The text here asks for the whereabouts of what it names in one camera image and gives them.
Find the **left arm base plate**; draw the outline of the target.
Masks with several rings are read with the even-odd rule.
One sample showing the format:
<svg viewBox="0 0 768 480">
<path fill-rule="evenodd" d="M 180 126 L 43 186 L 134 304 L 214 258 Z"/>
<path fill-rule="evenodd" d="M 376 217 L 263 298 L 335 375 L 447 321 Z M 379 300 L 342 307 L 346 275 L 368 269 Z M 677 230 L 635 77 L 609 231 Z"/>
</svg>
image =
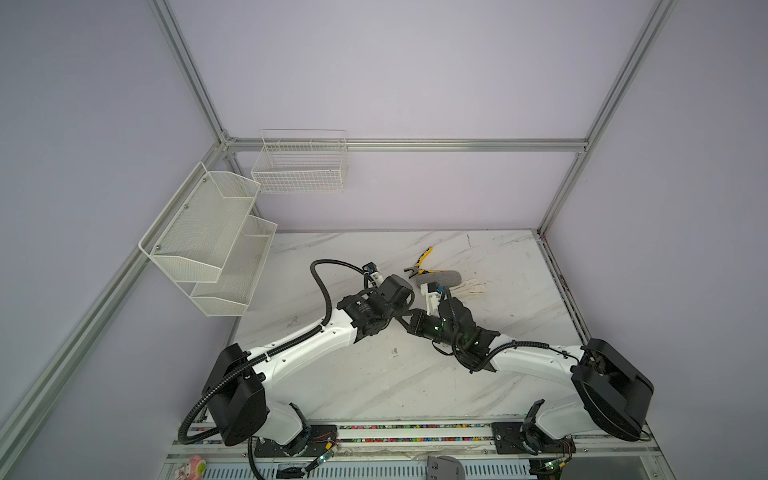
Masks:
<svg viewBox="0 0 768 480">
<path fill-rule="evenodd" d="M 299 435 L 286 445 L 273 440 L 257 438 L 253 443 L 256 458 L 298 458 L 318 457 L 324 453 L 329 443 L 338 437 L 338 427 L 334 424 L 314 424 L 304 428 Z"/>
</svg>

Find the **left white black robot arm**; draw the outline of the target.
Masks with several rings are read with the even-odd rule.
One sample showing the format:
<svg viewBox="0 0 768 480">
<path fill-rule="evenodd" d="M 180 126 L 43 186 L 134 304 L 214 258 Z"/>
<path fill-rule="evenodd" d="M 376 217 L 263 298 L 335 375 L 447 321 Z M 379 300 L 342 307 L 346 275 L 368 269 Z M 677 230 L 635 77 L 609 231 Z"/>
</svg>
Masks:
<svg viewBox="0 0 768 480">
<path fill-rule="evenodd" d="M 237 343 L 226 347 L 195 405 L 197 411 L 208 410 L 215 427 L 195 435 L 181 427 L 178 440 L 196 443 L 218 435 L 230 447 L 260 436 L 303 449 L 311 427 L 296 405 L 271 400 L 269 391 L 326 355 L 386 329 L 410 308 L 413 297 L 408 281 L 390 275 L 375 287 L 342 298 L 321 320 L 276 343 L 250 351 Z"/>
</svg>

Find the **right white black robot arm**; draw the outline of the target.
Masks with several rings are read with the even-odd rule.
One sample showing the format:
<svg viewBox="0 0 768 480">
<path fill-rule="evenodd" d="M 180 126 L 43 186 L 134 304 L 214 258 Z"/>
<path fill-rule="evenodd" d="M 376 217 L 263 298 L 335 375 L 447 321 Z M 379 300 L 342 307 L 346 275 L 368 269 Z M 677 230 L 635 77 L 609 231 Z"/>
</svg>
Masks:
<svg viewBox="0 0 768 480">
<path fill-rule="evenodd" d="M 411 309 L 398 322 L 409 334 L 443 345 L 441 352 L 470 373 L 512 372 L 571 387 L 567 396 L 539 399 L 529 408 L 520 431 L 532 452 L 593 430 L 628 442 L 647 439 L 645 418 L 654 386 L 604 340 L 559 346 L 513 339 L 478 326 L 453 297 L 440 300 L 435 311 Z"/>
</svg>

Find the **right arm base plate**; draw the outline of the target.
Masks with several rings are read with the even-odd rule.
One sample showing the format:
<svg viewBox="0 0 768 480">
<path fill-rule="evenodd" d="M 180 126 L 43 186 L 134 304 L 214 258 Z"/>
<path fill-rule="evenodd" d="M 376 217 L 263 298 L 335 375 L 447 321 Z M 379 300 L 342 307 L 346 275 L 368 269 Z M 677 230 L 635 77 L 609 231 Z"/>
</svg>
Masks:
<svg viewBox="0 0 768 480">
<path fill-rule="evenodd" d="M 494 422 L 491 424 L 496 452 L 505 454 L 564 454 L 575 452 L 574 441 L 570 437 L 552 439 L 536 426 L 526 427 L 522 422 Z"/>
</svg>

